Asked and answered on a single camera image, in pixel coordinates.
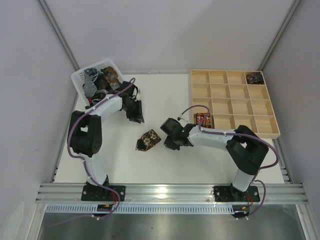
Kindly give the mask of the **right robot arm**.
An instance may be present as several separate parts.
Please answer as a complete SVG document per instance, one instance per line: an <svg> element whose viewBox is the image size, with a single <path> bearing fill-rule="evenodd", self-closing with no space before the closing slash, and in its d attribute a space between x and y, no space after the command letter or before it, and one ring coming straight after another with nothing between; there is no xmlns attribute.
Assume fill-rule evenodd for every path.
<svg viewBox="0 0 320 240"><path fill-rule="evenodd" d="M229 153L237 166L231 189L244 193L249 188L269 151L269 147L247 126L218 130L188 123L182 126L169 118L160 129L167 135L164 145L172 150L181 147L209 147Z"/></svg>

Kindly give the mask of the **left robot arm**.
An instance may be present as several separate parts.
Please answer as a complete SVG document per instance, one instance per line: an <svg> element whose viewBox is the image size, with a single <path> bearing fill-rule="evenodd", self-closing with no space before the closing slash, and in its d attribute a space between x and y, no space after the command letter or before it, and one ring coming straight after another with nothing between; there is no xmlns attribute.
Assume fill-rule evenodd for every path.
<svg viewBox="0 0 320 240"><path fill-rule="evenodd" d="M114 90L90 105L85 111L71 114L67 151L70 157L80 159L87 174L87 182L107 191L107 174L101 167L99 151L103 143L103 122L114 113L124 111L126 118L138 124L144 123L142 101L138 98L136 79L124 81Z"/></svg>

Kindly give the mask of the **brown floral tie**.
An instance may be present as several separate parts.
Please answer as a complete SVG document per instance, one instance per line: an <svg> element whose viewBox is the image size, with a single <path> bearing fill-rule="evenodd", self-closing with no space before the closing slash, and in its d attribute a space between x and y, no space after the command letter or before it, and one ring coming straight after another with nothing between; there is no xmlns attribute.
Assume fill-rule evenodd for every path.
<svg viewBox="0 0 320 240"><path fill-rule="evenodd" d="M146 152L157 145L161 140L161 137L153 129L150 129L137 140L135 149L137 151Z"/></svg>

